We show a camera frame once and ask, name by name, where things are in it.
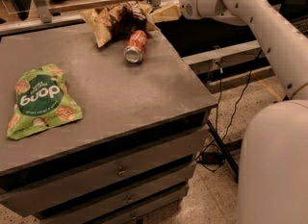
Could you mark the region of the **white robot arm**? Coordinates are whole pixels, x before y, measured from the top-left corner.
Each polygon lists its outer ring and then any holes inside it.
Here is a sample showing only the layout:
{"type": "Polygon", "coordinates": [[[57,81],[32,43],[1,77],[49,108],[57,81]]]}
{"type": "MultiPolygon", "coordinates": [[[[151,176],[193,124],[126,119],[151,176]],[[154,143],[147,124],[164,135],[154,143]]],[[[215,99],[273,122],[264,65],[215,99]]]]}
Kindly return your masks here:
{"type": "Polygon", "coordinates": [[[242,142],[238,224],[308,224],[308,39],[268,0],[179,0],[187,19],[247,25],[288,99],[259,111],[242,142]]]}

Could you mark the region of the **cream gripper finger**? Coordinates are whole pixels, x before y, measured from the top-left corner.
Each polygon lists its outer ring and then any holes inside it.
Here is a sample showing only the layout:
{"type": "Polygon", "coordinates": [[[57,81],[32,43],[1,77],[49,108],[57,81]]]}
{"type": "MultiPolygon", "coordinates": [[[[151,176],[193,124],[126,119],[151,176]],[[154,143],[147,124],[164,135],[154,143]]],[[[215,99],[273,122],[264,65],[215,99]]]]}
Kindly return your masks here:
{"type": "Polygon", "coordinates": [[[181,11],[179,9],[179,6],[174,3],[162,6],[160,9],[155,10],[150,15],[154,23],[178,20],[180,16],[181,11]]]}

